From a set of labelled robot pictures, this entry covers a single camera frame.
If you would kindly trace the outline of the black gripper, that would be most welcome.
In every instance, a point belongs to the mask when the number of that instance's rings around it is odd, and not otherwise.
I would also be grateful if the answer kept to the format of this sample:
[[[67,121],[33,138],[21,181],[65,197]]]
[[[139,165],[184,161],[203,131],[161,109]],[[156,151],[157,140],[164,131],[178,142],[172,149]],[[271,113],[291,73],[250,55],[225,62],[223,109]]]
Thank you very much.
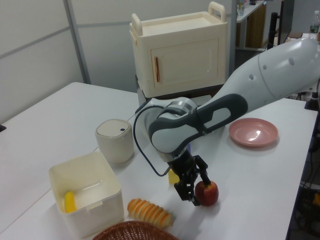
[[[167,164],[179,177],[179,181],[174,184],[174,188],[181,200],[189,201],[194,206],[200,206],[200,202],[195,195],[195,181],[199,173],[203,183],[206,186],[211,185],[207,173],[207,163],[199,155],[192,156],[188,150],[185,150],[182,154],[174,156],[173,160]]]

